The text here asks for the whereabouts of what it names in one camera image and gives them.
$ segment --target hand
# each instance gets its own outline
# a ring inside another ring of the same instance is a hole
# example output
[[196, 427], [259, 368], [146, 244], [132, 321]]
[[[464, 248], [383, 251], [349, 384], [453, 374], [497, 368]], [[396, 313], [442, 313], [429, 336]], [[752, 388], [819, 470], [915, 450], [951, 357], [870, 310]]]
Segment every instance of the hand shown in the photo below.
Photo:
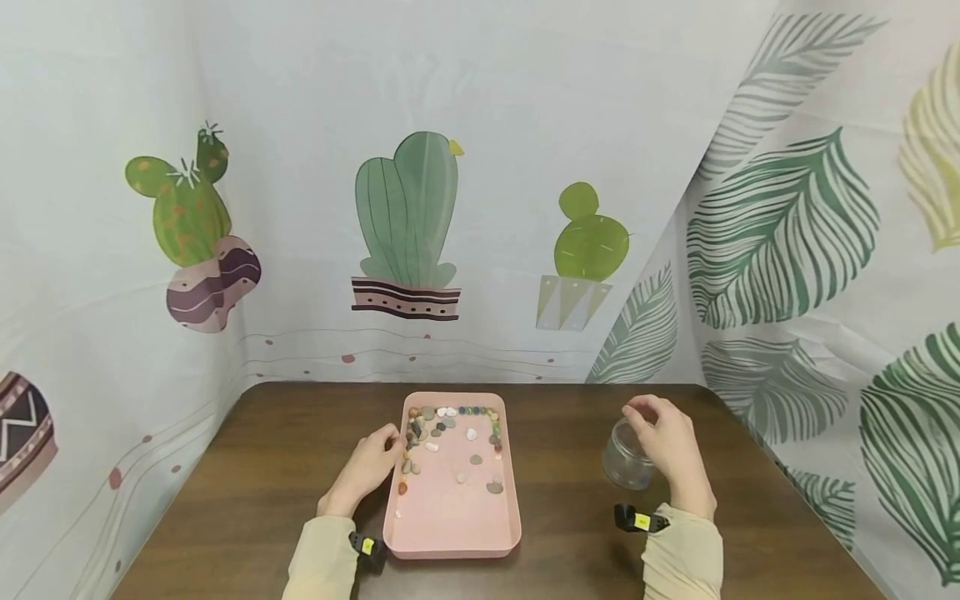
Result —
[[[384, 450], [388, 443], [390, 449]], [[352, 517], [360, 500], [387, 478], [405, 447], [392, 423], [360, 440], [329, 492], [317, 503], [317, 516]]]
[[623, 407], [623, 416], [634, 428], [643, 451], [670, 484], [670, 504], [713, 520], [716, 498], [690, 417], [670, 400], [652, 395], [630, 400]]

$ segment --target green cactus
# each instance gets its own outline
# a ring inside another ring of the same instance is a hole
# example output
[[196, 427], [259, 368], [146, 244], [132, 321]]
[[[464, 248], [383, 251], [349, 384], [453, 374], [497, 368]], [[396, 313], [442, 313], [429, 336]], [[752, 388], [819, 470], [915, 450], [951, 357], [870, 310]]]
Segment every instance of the green cactus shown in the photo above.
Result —
[[557, 275], [603, 281], [623, 264], [630, 235], [616, 220], [596, 214], [599, 206], [593, 186], [585, 181], [573, 183], [561, 193], [560, 210], [570, 224], [554, 247]]
[[357, 216], [370, 257], [368, 277], [409, 287], [442, 289], [457, 269], [440, 264], [457, 196], [457, 161], [463, 151], [439, 133], [416, 132], [394, 158], [371, 158], [356, 179]]
[[213, 128], [204, 128], [198, 134], [197, 158], [205, 168], [181, 160], [182, 170], [178, 171], [160, 158], [137, 156], [125, 170], [133, 191], [156, 198], [156, 241], [163, 253], [181, 267], [213, 258], [217, 240], [230, 233], [227, 207], [213, 187], [213, 182], [227, 170], [227, 147], [216, 133]]

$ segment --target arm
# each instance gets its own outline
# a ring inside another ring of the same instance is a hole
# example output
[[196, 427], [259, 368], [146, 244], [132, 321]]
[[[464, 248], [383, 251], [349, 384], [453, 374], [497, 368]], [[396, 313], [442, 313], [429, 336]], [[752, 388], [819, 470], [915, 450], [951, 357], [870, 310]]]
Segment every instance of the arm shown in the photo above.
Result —
[[357, 444], [337, 481], [317, 503], [317, 518], [303, 525], [283, 600], [350, 598], [357, 567], [357, 553], [348, 541], [353, 512], [403, 454], [399, 437], [396, 427], [388, 424]]
[[670, 526], [647, 538], [644, 600], [719, 600], [723, 540], [713, 524], [716, 498], [693, 421], [667, 399], [638, 396], [623, 407], [647, 456], [670, 484], [657, 514]]

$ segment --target yellow label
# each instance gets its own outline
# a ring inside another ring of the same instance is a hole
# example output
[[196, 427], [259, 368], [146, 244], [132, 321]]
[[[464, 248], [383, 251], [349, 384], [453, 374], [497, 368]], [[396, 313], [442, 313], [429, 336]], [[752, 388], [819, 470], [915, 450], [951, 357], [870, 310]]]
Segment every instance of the yellow label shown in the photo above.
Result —
[[634, 515], [634, 527], [643, 531], [650, 531], [650, 517], [637, 513]]

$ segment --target pink dot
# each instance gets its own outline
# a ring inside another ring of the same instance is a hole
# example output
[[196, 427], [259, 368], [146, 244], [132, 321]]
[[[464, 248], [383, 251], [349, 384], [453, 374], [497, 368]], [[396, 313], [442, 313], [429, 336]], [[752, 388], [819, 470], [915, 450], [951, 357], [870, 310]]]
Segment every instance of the pink dot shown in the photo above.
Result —
[[110, 472], [110, 477], [107, 479], [110, 483], [111, 490], [120, 489], [120, 484], [123, 483], [123, 473], [120, 472], [119, 467], [114, 467]]

